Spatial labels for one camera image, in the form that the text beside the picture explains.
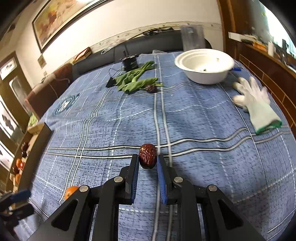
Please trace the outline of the framed wall painting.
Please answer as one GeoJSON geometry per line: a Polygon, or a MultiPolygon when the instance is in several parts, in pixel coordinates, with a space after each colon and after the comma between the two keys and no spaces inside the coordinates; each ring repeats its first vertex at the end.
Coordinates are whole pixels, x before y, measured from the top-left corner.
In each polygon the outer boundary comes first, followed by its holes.
{"type": "Polygon", "coordinates": [[[32,21],[34,36],[43,53],[71,24],[105,1],[47,1],[32,21]]]}

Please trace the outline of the small black device on table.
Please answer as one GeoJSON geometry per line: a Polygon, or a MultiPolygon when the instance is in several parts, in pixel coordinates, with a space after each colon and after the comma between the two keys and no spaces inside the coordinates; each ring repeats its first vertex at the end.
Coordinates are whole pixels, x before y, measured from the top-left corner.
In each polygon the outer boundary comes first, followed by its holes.
{"type": "Polygon", "coordinates": [[[124,58],[121,59],[123,69],[126,72],[135,70],[138,68],[137,57],[138,55],[129,55],[127,50],[123,50],[124,58]]]}

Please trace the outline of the dark red fruit in box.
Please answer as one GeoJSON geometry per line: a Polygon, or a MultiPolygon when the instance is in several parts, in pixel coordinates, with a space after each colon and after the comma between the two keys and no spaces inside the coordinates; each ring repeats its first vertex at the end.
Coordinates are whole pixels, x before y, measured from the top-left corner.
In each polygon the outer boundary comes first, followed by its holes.
{"type": "Polygon", "coordinates": [[[28,142],[23,142],[21,145],[21,151],[26,152],[29,148],[29,143],[28,142]]]}

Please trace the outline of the shallow cardboard box tray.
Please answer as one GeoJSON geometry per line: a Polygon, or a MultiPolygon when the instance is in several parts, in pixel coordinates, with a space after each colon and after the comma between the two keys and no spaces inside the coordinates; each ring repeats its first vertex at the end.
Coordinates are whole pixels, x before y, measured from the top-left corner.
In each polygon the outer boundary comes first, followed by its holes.
{"type": "Polygon", "coordinates": [[[16,150],[15,157],[6,180],[6,191],[17,192],[30,188],[34,171],[37,168],[41,155],[51,134],[52,131],[46,123],[40,123],[27,129],[16,150]],[[29,148],[26,152],[21,151],[21,145],[23,142],[29,143],[29,148]],[[23,170],[19,170],[16,167],[17,158],[20,158],[23,162],[25,162],[23,170]]]}

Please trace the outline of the red flat box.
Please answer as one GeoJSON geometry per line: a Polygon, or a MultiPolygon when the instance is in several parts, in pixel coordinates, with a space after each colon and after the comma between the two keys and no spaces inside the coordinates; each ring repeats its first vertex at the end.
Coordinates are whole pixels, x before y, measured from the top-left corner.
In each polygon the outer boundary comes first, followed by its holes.
{"type": "Polygon", "coordinates": [[[92,54],[92,50],[90,47],[87,47],[83,51],[81,51],[74,59],[72,64],[78,63],[84,59],[86,59],[89,55],[92,54]]]}

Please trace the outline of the dark purple fruit by leaves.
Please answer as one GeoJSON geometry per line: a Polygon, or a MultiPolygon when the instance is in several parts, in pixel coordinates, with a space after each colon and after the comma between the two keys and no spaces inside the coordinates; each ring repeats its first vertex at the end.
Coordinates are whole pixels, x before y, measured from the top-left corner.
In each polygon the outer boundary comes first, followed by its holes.
{"type": "Polygon", "coordinates": [[[148,93],[156,93],[158,91],[155,85],[147,85],[144,89],[148,93]]]}

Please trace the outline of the orange fruit in box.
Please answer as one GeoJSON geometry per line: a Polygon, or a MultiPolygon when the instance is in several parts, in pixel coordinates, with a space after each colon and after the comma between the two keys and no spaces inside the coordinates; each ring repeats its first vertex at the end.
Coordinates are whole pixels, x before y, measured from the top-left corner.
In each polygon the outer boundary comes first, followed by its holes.
{"type": "Polygon", "coordinates": [[[19,170],[23,170],[24,169],[24,166],[25,166],[25,162],[23,162],[20,158],[17,158],[17,160],[16,160],[16,167],[19,170]]]}

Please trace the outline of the green leafy vegetable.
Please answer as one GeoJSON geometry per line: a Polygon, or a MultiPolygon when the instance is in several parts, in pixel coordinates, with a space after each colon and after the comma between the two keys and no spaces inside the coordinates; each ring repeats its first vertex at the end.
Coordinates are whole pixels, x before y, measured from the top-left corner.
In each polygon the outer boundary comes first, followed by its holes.
{"type": "Polygon", "coordinates": [[[140,79],[140,77],[149,70],[154,70],[154,61],[147,61],[143,66],[135,70],[126,72],[116,77],[115,86],[118,91],[123,91],[127,94],[134,93],[138,90],[145,90],[147,85],[155,85],[156,87],[163,87],[163,84],[158,82],[157,77],[140,79]]]}

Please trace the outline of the wooden glass door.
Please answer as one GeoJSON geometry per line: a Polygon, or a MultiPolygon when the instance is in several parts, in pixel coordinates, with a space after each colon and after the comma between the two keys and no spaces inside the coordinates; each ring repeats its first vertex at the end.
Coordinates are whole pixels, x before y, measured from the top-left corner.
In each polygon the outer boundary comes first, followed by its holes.
{"type": "Polygon", "coordinates": [[[13,51],[1,60],[1,180],[6,181],[32,112],[25,98],[32,90],[13,51]]]}

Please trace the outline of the blue plaid tablecloth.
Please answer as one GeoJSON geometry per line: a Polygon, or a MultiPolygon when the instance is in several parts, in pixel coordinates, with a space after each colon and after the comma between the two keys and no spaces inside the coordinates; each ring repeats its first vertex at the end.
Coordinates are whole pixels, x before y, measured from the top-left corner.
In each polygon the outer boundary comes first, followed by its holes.
{"type": "Polygon", "coordinates": [[[120,64],[78,77],[41,118],[51,139],[33,176],[35,213],[16,227],[27,240],[63,203],[70,186],[95,187],[116,176],[142,144],[154,144],[177,173],[195,185],[217,185],[266,240],[279,240],[295,214],[295,137],[279,128],[257,135],[236,107],[232,84],[250,73],[236,63],[221,84],[200,85],[174,63],[175,53],[141,55],[154,61],[143,78],[162,83],[156,93],[106,88],[120,64]]]}

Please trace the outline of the white work glove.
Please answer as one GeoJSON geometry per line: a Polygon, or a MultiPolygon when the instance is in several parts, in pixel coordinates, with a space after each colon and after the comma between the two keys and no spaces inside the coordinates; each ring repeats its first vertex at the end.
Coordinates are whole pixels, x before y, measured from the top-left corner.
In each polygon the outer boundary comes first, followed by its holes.
{"type": "Polygon", "coordinates": [[[248,80],[240,77],[232,86],[239,92],[238,95],[232,97],[233,103],[249,113],[257,135],[271,128],[281,127],[282,121],[271,108],[266,87],[259,88],[252,76],[248,80]]]}

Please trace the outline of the dark red jujube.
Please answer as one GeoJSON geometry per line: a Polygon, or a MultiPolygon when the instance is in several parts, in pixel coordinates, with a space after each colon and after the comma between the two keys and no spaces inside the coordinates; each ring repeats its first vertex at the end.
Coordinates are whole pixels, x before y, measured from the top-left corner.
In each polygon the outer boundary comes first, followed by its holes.
{"type": "Polygon", "coordinates": [[[143,144],[138,156],[142,168],[153,169],[157,162],[157,149],[153,144],[143,144]]]}

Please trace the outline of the black leather sofa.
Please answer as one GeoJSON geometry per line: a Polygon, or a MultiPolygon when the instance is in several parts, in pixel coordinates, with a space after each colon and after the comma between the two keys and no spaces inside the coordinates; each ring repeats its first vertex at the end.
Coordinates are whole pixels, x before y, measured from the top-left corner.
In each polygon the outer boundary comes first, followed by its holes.
{"type": "Polygon", "coordinates": [[[154,35],[144,35],[130,39],[102,54],[101,51],[89,55],[86,59],[76,63],[72,67],[73,79],[97,68],[111,63],[120,63],[128,55],[151,54],[154,50],[164,52],[177,52],[183,50],[180,30],[170,30],[154,35]]]}

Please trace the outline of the wooden side cabinet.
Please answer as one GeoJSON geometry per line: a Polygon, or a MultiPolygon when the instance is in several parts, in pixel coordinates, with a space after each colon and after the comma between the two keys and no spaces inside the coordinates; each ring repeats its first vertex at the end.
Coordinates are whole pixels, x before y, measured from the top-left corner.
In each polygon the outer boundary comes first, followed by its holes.
{"type": "Polygon", "coordinates": [[[250,30],[245,1],[217,1],[222,21],[223,50],[238,60],[268,88],[295,133],[295,73],[266,51],[228,37],[250,30]]]}

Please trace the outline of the orange tangerine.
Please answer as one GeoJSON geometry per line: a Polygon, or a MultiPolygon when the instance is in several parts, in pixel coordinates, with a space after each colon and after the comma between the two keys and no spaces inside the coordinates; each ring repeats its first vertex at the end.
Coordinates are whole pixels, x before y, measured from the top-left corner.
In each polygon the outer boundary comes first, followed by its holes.
{"type": "Polygon", "coordinates": [[[67,200],[77,189],[79,189],[78,186],[69,187],[65,192],[64,199],[67,200]]]}

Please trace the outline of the white bowl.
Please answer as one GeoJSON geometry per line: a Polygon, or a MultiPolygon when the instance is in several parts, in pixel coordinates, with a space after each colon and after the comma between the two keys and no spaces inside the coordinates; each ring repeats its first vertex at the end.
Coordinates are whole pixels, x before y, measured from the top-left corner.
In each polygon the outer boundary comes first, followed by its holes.
{"type": "Polygon", "coordinates": [[[214,85],[222,82],[234,67],[234,59],[214,49],[194,49],[175,57],[175,65],[195,83],[214,85]]]}

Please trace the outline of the clear plastic container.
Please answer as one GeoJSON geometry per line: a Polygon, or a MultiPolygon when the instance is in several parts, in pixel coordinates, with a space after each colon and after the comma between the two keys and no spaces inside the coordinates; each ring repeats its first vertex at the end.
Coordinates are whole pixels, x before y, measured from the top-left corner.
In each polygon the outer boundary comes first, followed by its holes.
{"type": "Polygon", "coordinates": [[[181,26],[181,37],[184,52],[206,47],[204,29],[201,25],[181,26]]]}

